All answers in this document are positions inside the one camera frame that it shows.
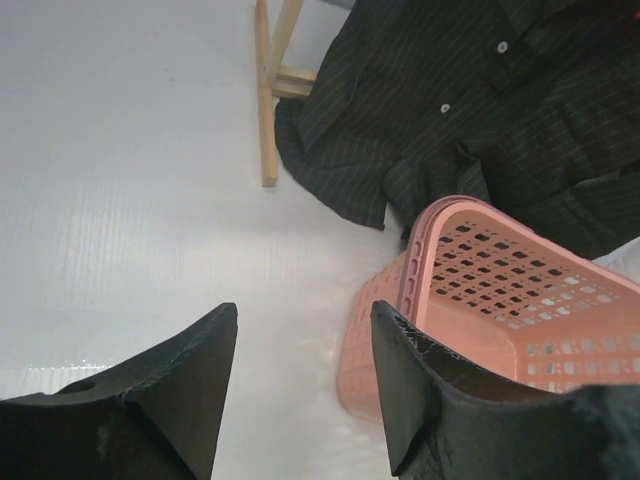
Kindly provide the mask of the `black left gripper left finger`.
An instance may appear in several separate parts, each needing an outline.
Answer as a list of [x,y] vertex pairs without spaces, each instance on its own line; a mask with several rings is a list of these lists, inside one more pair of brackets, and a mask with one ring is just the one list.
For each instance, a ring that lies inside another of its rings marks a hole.
[[4,479],[208,479],[237,338],[223,303],[54,394],[1,403]]

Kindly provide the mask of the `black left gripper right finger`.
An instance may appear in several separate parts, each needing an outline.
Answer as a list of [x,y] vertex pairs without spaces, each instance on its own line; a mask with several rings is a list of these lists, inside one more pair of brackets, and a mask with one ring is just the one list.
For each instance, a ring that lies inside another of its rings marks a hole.
[[639,388],[537,390],[371,310],[391,473],[399,479],[636,479]]

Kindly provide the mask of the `dark pinstriped shirt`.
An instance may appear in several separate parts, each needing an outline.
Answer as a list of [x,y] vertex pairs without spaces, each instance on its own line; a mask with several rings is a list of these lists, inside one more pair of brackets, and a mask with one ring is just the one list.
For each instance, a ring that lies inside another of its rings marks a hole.
[[275,135],[354,223],[468,195],[600,257],[639,234],[639,5],[358,1]]

